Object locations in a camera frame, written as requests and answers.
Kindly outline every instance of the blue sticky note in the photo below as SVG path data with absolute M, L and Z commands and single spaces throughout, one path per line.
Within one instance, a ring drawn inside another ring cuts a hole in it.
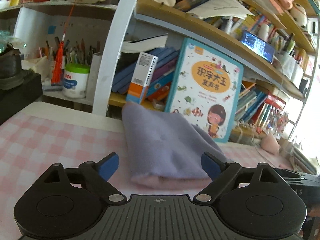
M 54 32 L 56 31 L 56 26 L 49 26 L 48 28 L 48 34 L 54 34 Z

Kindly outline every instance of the purple book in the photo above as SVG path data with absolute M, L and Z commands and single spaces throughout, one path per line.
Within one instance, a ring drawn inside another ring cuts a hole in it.
M 152 79 L 151 79 L 150 83 L 152 83 L 153 81 L 155 81 L 156 79 L 161 77 L 164 73 L 167 73 L 171 69 L 175 68 L 176 63 L 177 63 L 177 59 L 178 59 L 178 57 L 176 57 L 173 60 L 169 61 L 167 64 L 165 64 L 161 68 L 156 69 L 154 71 L 153 75 L 152 75 Z

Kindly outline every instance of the orange circle label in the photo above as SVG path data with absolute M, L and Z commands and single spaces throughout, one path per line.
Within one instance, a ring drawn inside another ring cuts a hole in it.
M 205 90 L 223 93 L 230 87 L 230 78 L 223 64 L 199 61 L 192 66 L 193 79 Z

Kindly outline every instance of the crosshair marking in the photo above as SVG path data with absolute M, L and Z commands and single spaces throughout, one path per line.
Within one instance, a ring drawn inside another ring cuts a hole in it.
M 157 198 L 155 201 L 157 201 L 158 203 L 162 203 L 164 201 L 164 199 L 162 198 Z

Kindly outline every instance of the black circular pad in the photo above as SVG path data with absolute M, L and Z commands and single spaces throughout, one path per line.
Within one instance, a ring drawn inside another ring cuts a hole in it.
M 23 234 L 63 239 L 85 231 L 97 222 L 101 212 L 99 198 L 89 191 L 52 187 L 49 191 L 27 191 L 17 202 L 14 217 Z
M 285 238 L 298 232 L 306 217 L 305 205 L 291 188 L 269 182 L 226 193 L 217 210 L 229 227 L 252 238 Z
M 74 202 L 66 196 L 49 196 L 37 205 L 38 211 L 48 217 L 57 217 L 67 214 L 73 209 Z
M 283 204 L 280 199 L 269 195 L 257 195 L 249 198 L 247 208 L 260 216 L 274 216 L 282 211 Z

